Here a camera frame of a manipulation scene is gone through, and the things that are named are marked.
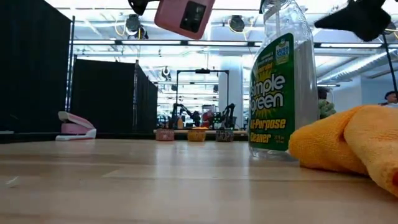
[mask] orange microfiber cloth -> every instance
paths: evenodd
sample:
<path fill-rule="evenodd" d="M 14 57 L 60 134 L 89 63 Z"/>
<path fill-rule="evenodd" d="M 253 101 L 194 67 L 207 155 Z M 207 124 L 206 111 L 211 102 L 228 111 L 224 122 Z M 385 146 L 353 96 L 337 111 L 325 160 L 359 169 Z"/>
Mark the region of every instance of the orange microfiber cloth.
<path fill-rule="evenodd" d="M 398 110 L 359 106 L 290 137 L 289 151 L 304 167 L 370 176 L 398 197 Z"/>

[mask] all-purpose cleaner bottle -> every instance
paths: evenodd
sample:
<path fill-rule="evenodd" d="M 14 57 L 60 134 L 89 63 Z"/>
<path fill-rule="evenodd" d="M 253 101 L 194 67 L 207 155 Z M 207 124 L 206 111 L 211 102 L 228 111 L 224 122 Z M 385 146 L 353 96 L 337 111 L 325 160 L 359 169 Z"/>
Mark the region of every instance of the all-purpose cleaner bottle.
<path fill-rule="evenodd" d="M 250 82 L 249 148 L 284 160 L 290 135 L 318 119 L 313 38 L 294 0 L 262 0 L 265 38 Z"/>

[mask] ceiling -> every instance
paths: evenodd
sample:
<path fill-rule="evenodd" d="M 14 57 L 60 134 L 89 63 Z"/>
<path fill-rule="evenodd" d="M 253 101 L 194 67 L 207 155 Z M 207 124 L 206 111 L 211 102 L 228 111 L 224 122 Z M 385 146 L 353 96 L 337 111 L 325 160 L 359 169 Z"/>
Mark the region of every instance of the ceiling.
<path fill-rule="evenodd" d="M 46 0 L 61 13 L 72 19 L 76 16 L 75 40 L 109 40 L 127 39 L 124 33 L 124 21 L 129 14 L 133 14 L 127 0 Z M 313 27 L 313 23 L 326 16 L 330 12 L 341 9 L 346 5 L 346 0 L 297 0 L 299 6 L 305 11 L 309 25 L 312 28 L 314 42 L 319 43 L 361 43 L 355 35 L 350 32 L 339 30 L 323 30 Z M 203 35 L 202 40 L 227 40 L 227 41 L 255 41 L 262 42 L 264 38 L 263 18 L 259 15 L 260 0 L 216 0 L 213 6 L 211 18 Z M 178 34 L 161 29 L 154 24 L 158 2 L 150 2 L 144 15 L 140 17 L 141 24 L 146 28 L 150 40 L 186 40 Z M 392 20 L 398 25 L 398 3 L 395 0 L 387 0 L 383 8 L 392 16 Z M 223 23 L 228 21 L 232 15 L 241 15 L 246 24 L 245 35 L 231 32 Z M 394 34 L 387 36 L 390 44 L 398 44 Z M 240 56 L 243 60 L 244 82 L 249 81 L 249 72 L 253 63 L 255 47 L 200 47 L 200 46 L 110 46 L 110 45 L 77 45 L 73 49 L 80 58 L 90 60 L 107 60 L 119 62 L 132 62 L 139 59 L 140 66 L 152 81 L 164 81 L 161 70 L 168 66 L 171 71 L 172 80 L 176 79 L 175 71 L 181 69 L 215 68 L 221 69 L 224 56 Z M 334 75 L 344 68 L 353 66 L 373 55 L 382 53 L 382 49 L 315 49 L 315 63 L 317 76 L 327 77 Z M 387 63 L 363 72 L 363 76 L 372 77 L 388 71 Z M 388 80 L 387 73 L 377 77 Z M 193 75 L 184 74 L 180 80 L 196 82 L 217 82 L 215 74 Z M 174 100 L 169 99 L 174 92 L 171 85 L 159 85 L 159 104 L 169 104 Z M 214 104 L 213 85 L 186 85 L 182 87 L 181 93 L 185 94 L 184 103 L 190 107 L 202 104 Z"/>

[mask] black backdrop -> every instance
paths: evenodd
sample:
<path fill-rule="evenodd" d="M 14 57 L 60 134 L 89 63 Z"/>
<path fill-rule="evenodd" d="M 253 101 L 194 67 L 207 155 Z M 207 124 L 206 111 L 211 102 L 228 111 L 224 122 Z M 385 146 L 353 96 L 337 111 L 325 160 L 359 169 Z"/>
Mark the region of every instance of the black backdrop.
<path fill-rule="evenodd" d="M 151 133 L 156 108 L 157 87 L 136 64 L 76 60 L 71 113 L 93 123 L 98 133 Z"/>
<path fill-rule="evenodd" d="M 70 20 L 43 0 L 2 0 L 0 131 L 59 132 Z"/>

